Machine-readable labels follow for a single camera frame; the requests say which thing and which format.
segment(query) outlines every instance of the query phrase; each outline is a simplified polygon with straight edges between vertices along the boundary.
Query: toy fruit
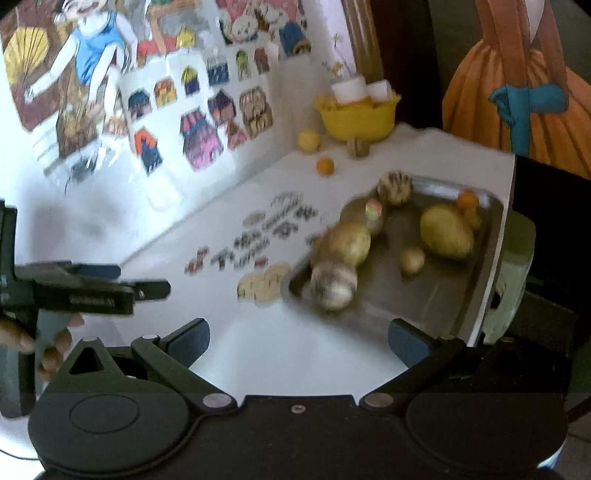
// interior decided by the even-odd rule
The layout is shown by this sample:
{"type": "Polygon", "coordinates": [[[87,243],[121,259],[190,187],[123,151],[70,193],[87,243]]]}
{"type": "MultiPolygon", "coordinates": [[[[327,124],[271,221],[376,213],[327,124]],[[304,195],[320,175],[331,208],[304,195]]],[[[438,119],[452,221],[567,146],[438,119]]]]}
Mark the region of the toy fruit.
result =
{"type": "Polygon", "coordinates": [[[335,172],[335,161],[329,157],[321,158],[316,162],[316,170],[323,177],[330,177],[335,172]]]}
{"type": "Polygon", "coordinates": [[[405,275],[416,275],[425,266],[425,252],[419,247],[407,248],[400,255],[400,267],[405,275]]]}
{"type": "Polygon", "coordinates": [[[466,210],[468,208],[478,208],[480,200],[473,191],[464,190],[458,195],[456,204],[460,210],[466,210]]]}
{"type": "Polygon", "coordinates": [[[369,155],[371,144],[361,138],[349,138],[347,141],[347,153],[351,158],[365,158],[369,155]]]}
{"type": "Polygon", "coordinates": [[[304,130],[298,136],[298,147],[306,153],[317,152],[322,146],[322,136],[313,130],[304,130]]]}
{"type": "Polygon", "coordinates": [[[357,272],[342,260],[319,262],[312,270],[310,291],[323,310],[342,310],[353,301],[357,292],[357,272]]]}
{"type": "Polygon", "coordinates": [[[371,236],[363,225],[339,222],[314,245],[310,262],[315,267],[320,261],[341,258],[357,267],[367,258],[370,246],[371,236]]]}
{"type": "Polygon", "coordinates": [[[421,215],[421,239],[436,255],[463,260],[474,249],[474,233],[459,210],[434,205],[421,215]]]}
{"type": "Polygon", "coordinates": [[[378,183],[378,195],[382,202],[393,207],[404,205],[413,194],[413,180],[401,171],[391,171],[378,183]]]}
{"type": "Polygon", "coordinates": [[[340,213],[341,222],[354,222],[363,225],[375,237],[384,229],[386,208],[374,197],[359,197],[351,200],[340,213]]]}

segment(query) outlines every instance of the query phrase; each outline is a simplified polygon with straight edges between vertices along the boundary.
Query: potato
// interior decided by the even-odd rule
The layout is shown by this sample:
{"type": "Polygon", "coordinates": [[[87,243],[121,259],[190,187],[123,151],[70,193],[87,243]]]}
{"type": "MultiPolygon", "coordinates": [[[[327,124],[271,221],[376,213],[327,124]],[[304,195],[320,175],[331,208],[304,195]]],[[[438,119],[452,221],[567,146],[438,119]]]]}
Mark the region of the potato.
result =
{"type": "Polygon", "coordinates": [[[321,260],[338,258],[352,267],[365,261],[371,245],[369,231],[360,223],[339,222],[329,228],[314,246],[310,263],[312,267],[321,260]]]}
{"type": "Polygon", "coordinates": [[[421,215],[421,238],[436,255],[463,260],[474,249],[474,233],[461,213],[449,205],[435,205],[421,215]]]}
{"type": "Polygon", "coordinates": [[[386,209],[378,199],[364,196],[355,198],[345,205],[340,213],[340,221],[360,223],[373,238],[384,229],[386,216],[386,209]],[[374,200],[374,202],[369,205],[370,208],[368,209],[370,200],[374,200]]]}
{"type": "Polygon", "coordinates": [[[403,250],[400,255],[400,267],[405,275],[416,275],[425,266],[425,252],[420,247],[403,250]]]}

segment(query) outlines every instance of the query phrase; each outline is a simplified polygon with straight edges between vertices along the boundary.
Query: yellow fan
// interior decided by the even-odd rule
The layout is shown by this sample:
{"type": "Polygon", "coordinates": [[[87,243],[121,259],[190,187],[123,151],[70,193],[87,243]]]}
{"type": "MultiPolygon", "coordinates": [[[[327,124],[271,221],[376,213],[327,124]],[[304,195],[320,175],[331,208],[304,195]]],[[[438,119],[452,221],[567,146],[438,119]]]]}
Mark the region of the yellow fan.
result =
{"type": "Polygon", "coordinates": [[[47,32],[38,27],[18,27],[4,51],[8,82],[24,82],[45,59],[49,50],[47,32]]]}

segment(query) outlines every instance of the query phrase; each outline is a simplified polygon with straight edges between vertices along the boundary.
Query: human hand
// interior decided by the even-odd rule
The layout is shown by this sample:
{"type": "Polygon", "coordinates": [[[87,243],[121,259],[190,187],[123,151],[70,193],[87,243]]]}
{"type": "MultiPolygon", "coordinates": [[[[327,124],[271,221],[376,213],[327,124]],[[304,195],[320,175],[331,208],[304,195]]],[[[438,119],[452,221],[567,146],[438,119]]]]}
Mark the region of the human hand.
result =
{"type": "MultiPolygon", "coordinates": [[[[68,328],[84,325],[84,319],[77,313],[73,314],[68,323],[68,328]]],[[[12,350],[22,353],[35,351],[35,340],[24,332],[14,321],[0,316],[0,345],[6,345],[12,350]]],[[[72,346],[72,334],[66,328],[59,332],[53,339],[53,346],[49,346],[43,353],[41,365],[37,369],[39,377],[49,382],[64,361],[64,353],[72,346]]]]}

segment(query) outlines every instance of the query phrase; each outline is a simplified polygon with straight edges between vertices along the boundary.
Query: white table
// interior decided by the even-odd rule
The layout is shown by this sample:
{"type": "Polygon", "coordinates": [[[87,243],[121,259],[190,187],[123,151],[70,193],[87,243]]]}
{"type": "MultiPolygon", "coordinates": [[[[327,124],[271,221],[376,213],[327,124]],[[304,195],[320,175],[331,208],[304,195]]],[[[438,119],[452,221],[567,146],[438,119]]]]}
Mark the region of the white table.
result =
{"type": "MultiPolygon", "coordinates": [[[[320,321],[282,301],[267,307],[238,302],[238,281],[253,270],[252,263],[243,270],[234,270],[229,264],[219,271],[210,265],[213,254],[224,247],[232,248],[234,239],[244,230],[242,220],[247,215],[255,210],[269,215],[273,198],[292,190],[302,192],[302,204],[313,205],[319,215],[309,222],[297,221],[296,234],[285,241],[273,238],[261,255],[266,255],[270,264],[294,265],[308,250],[304,240],[308,234],[320,232],[338,220],[342,206],[352,196],[370,190],[381,174],[399,169],[495,194],[504,204],[502,238],[514,165],[513,155],[488,150],[435,129],[417,131],[407,125],[398,126],[387,141],[374,145],[366,160],[348,159],[342,145],[329,146],[319,155],[291,153],[207,205],[125,263],[125,278],[166,278],[172,286],[167,301],[139,304],[132,318],[89,317],[84,331],[73,331],[74,341],[96,335],[107,345],[129,345],[143,334],[165,336],[196,317],[204,317],[211,329],[211,343],[191,369],[233,395],[239,403],[247,394],[352,394],[359,400],[405,370],[388,349],[386,332],[383,345],[376,347],[375,343],[343,330],[338,322],[320,321]],[[316,160],[325,155],[337,165],[329,178],[321,178],[315,171],[316,160]],[[185,266],[205,246],[210,254],[204,269],[193,277],[186,275],[185,266]]],[[[501,241],[496,246],[494,267],[469,343],[475,341],[480,329],[500,251],[501,241]]],[[[5,422],[0,421],[0,448],[12,445],[12,453],[34,456],[26,438],[26,421],[13,423],[9,434],[5,422]],[[13,441],[7,443],[7,435],[13,441]]]]}

